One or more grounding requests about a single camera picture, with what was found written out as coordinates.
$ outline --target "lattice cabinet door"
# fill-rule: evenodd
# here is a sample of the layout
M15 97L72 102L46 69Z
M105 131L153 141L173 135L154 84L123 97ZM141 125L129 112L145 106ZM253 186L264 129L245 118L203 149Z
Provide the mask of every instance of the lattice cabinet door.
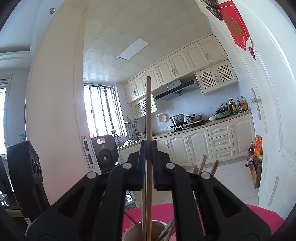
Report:
M228 60L213 65L213 69L220 83L220 86L237 82L237 76Z
M221 87L212 67L196 72L195 76L203 94Z
M142 101L142 105L144 107L144 111L145 111L145 115L146 115L146 97L142 98L141 101ZM151 94L151 113L156 112L156 111L157 111L157 108L155 105L154 97Z
M133 115L134 115L135 119L138 119L138 118L145 115L144 107L142 105L141 100L138 100L138 101L132 103L131 108L133 110Z

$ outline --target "window pane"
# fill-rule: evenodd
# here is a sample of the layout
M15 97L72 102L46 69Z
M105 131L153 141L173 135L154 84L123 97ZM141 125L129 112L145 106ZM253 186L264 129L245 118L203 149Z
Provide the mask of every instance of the window pane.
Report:
M91 134L91 137L97 137L96 126L94 124L94 117L91 109L91 95L89 93L89 86L84 86L83 97L86 110L87 125L89 126L89 132Z
M108 98L108 102L109 102L109 108L110 108L110 113L111 113L111 118L112 118L114 129L116 130L116 133L119 136L122 136L123 134L120 131L121 128L120 128L120 124L119 124L120 122L119 122L119 116L118 116L117 109L116 109L113 88L106 87L106 89L107 89L107 98Z
M0 154L6 154L3 127L5 91L6 88L0 89Z
M100 88L101 88L101 98L102 98L102 105L103 105L103 109L104 109L106 127L107 127L107 130L108 130L108 134L113 135L111 121L110 121L109 112L108 112L108 108L107 108L107 102L106 102L106 95L105 95L104 87L100 87Z
M100 136L106 135L107 132L106 132L106 127L105 127L105 122L104 122L104 115L103 115L103 110L102 110L102 105L101 105L101 98L100 98L97 86L91 86L91 99L92 99L93 108L94 108L96 127L98 129L99 135Z

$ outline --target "backsplash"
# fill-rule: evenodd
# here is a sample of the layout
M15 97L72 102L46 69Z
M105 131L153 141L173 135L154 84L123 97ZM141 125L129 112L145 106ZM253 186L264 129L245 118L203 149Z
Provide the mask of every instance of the backsplash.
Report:
M197 89L174 99L161 101L163 110L152 113L152 131L156 133L171 129L172 122L169 118L164 123L158 120L158 115L161 113L165 113L167 117L182 113L185 114L184 116L192 115L193 113L196 115L202 114L202 119L207 119L216 114L217 108L222 103L227 102L229 98L236 102L237 97L240 98L239 87L235 84L209 95L203 95L201 90Z

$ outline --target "gas stove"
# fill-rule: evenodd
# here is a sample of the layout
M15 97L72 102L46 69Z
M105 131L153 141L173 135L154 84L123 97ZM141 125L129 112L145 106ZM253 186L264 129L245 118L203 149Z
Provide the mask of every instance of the gas stove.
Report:
M173 125L173 126L171 126L171 128L173 128L174 131L169 132L168 134L170 134L170 133L174 133L174 132L178 132L178 131L183 131L183 130L190 129L190 128L197 127L197 126L202 126L202 125L204 125L206 122L207 122L207 121L199 120L199 121L192 122L192 123L187 123L187 122L185 122L185 123L182 124L182 125Z

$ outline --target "stainless steel pot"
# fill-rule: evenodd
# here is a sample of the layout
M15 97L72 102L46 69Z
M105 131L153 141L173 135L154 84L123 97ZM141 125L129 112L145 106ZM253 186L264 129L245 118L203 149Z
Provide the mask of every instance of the stainless steel pot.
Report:
M200 121L201 119L202 119L202 114L200 114L200 115L195 115L195 114L193 114L193 116L189 116L189 115L187 115L186 117L188 117L188 121L190 122L190 123L193 123L193 122L196 122L196 121Z
M180 125L185 122L184 114L174 115L169 117L174 125Z

